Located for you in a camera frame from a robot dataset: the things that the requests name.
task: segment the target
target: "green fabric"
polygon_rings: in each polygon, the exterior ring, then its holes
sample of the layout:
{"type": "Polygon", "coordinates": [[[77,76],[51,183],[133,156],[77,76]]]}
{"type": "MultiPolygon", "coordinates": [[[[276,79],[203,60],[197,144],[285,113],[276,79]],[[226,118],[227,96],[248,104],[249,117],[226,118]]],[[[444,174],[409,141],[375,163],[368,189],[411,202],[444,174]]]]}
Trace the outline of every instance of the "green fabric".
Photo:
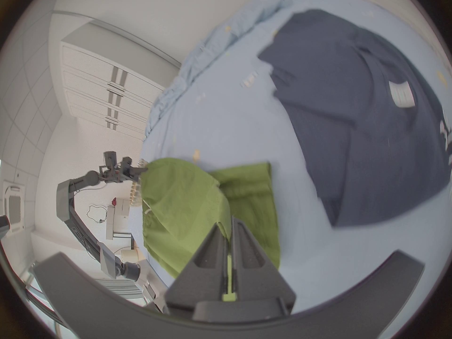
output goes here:
{"type": "Polygon", "coordinates": [[[214,223],[229,240],[231,215],[246,223],[279,267],[270,164],[206,173],[190,162],[163,158],[147,168],[141,175],[144,245],[170,275],[178,276],[214,223]]]}

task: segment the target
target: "clothing tag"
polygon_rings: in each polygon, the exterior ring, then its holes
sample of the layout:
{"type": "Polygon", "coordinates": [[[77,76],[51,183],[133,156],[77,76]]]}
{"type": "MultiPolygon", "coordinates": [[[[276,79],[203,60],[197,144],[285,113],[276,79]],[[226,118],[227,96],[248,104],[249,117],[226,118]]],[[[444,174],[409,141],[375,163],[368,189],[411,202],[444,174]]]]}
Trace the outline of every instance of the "clothing tag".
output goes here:
{"type": "Polygon", "coordinates": [[[415,106],[415,99],[408,82],[402,84],[389,82],[389,89],[391,90],[394,103],[399,108],[410,108],[415,106]]]}

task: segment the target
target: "mattress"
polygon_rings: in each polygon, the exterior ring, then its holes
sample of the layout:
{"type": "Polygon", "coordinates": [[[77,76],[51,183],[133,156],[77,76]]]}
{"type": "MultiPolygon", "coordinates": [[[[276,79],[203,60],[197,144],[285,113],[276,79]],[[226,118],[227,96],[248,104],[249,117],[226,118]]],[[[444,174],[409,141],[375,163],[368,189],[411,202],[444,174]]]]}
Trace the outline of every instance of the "mattress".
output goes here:
{"type": "MultiPolygon", "coordinates": [[[[336,14],[390,41],[432,86],[445,115],[452,114],[452,80],[446,68],[416,32],[385,9],[364,0],[253,0],[184,62],[181,75],[151,111],[141,158],[148,162],[180,158],[207,171],[271,163],[280,273],[297,294],[293,312],[351,288],[397,249],[425,263],[409,301],[381,335],[389,338],[419,308],[448,261],[452,251],[449,188],[387,222],[341,229],[330,226],[289,117],[273,96],[272,68],[257,58],[293,13],[311,8],[336,14]]],[[[129,223],[138,246],[146,252],[140,207],[131,207],[129,223]]],[[[171,285],[171,276],[147,257],[171,285]]]]}

